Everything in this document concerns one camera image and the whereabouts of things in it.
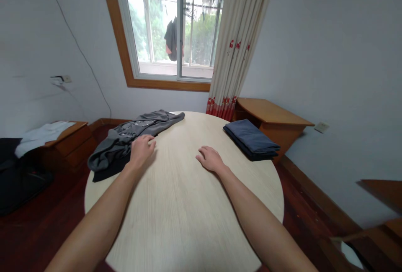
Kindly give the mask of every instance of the window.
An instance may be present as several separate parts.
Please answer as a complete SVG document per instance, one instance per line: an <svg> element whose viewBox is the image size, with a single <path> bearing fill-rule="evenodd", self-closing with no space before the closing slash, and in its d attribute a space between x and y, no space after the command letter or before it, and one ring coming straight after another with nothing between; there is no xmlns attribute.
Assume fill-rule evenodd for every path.
<svg viewBox="0 0 402 272"><path fill-rule="evenodd" d="M107 2L128 86L209 91L224 0L118 0L120 16Z"/></svg>

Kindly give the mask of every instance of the green foliage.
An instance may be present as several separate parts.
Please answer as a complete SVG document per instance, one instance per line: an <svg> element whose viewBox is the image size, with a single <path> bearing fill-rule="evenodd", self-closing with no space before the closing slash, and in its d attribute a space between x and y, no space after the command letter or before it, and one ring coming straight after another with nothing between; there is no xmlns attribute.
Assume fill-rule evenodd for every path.
<svg viewBox="0 0 402 272"><path fill-rule="evenodd" d="M139 17L131 4L129 4L129 9L138 59L142 62L149 62L150 55L145 18ZM151 23L151 37L155 62L169 60L169 56L166 53L166 40L164 39L166 33L166 28L163 25L164 13L165 11L161 7L160 0L149 0L149 17ZM212 11L210 15L201 14L198 17L198 20L193 20L192 64L209 66L214 37L215 20L216 10ZM190 61L191 19L186 17L185 23L186 28L184 36L185 45L183 60L184 62L188 63Z"/></svg>
<svg viewBox="0 0 402 272"><path fill-rule="evenodd" d="M192 64L209 66L211 58L212 42L214 38L216 15L204 16L201 14L199 19L193 22L193 41L192 41Z"/></svg>
<svg viewBox="0 0 402 272"><path fill-rule="evenodd" d="M154 47L154 60L168 60L166 53L166 28L163 26L163 9L160 0L149 0L149 17L151 22L152 45Z"/></svg>
<svg viewBox="0 0 402 272"><path fill-rule="evenodd" d="M137 49L137 56L140 62L149 62L149 45L147 37L147 26L145 25L145 18L140 18L129 3L131 24L133 26L133 33L135 39L135 47Z"/></svg>

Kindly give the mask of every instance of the white cloth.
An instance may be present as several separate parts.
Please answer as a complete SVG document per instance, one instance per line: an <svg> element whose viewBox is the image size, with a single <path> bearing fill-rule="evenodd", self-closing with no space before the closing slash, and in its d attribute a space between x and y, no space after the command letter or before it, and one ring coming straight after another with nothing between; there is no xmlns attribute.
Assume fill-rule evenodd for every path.
<svg viewBox="0 0 402 272"><path fill-rule="evenodd" d="M207 114L231 119L267 5L268 0L225 0Z"/></svg>
<svg viewBox="0 0 402 272"><path fill-rule="evenodd" d="M15 149L15 155L21 158L30 150L43 146L48 141L56 140L65 129L74 124L75 122L57 121L24 133L20 144Z"/></svg>

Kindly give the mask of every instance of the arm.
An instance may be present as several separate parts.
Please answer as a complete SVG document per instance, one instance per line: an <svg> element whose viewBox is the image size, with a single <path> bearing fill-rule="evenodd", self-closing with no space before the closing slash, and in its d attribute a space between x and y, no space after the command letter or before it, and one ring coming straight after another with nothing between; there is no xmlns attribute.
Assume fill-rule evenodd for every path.
<svg viewBox="0 0 402 272"><path fill-rule="evenodd" d="M285 227L209 146L196 158L221 179L240 224L261 261L272 271L317 271Z"/></svg>
<svg viewBox="0 0 402 272"><path fill-rule="evenodd" d="M92 271L109 252L119 230L131 190L141 178L141 167L156 141L143 135L131 145L130 162L85 215L56 253L46 272Z"/></svg>

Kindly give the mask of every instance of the power cable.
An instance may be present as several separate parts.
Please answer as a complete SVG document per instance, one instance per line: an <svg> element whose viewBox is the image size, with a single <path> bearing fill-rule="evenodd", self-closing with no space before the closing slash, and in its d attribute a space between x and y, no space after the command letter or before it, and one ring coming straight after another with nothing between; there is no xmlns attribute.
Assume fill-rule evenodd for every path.
<svg viewBox="0 0 402 272"><path fill-rule="evenodd" d="M110 106L109 106L109 104L108 104L108 101L106 100L105 95L103 94L103 91L102 91L102 89L101 89L101 85L99 85L98 79L96 78L95 73L93 72L93 69L92 69L91 65L89 64L89 62L88 62L86 56L85 56L84 53L82 52L81 47L78 45L77 39L75 38L74 34L72 33L72 30L71 30L70 26L68 25L67 19L66 19L65 15L64 15L64 12L63 12L63 10L62 10L62 7L60 6L59 1L56 0L56 3L57 3L57 5L59 6L60 12L62 13L62 16L63 16L63 19L64 19L64 22L66 23L67 28L70 30L70 33L71 33L71 35L72 35L72 37L73 37L73 39L74 39L74 41L75 41L75 44L76 44L77 47L78 47L78 50L81 52L82 56L84 57L85 61L86 61L87 64L88 64L89 68L91 69L93 78L95 79L96 83L98 84L98 87L99 87L99 90L100 90L100 92L101 92L101 94L102 94L102 96L103 96L103 99L105 100L105 103L107 104L107 106L108 106L108 108L109 108L109 123L110 123L110 120L111 120L111 118L112 118L112 109L110 109Z"/></svg>

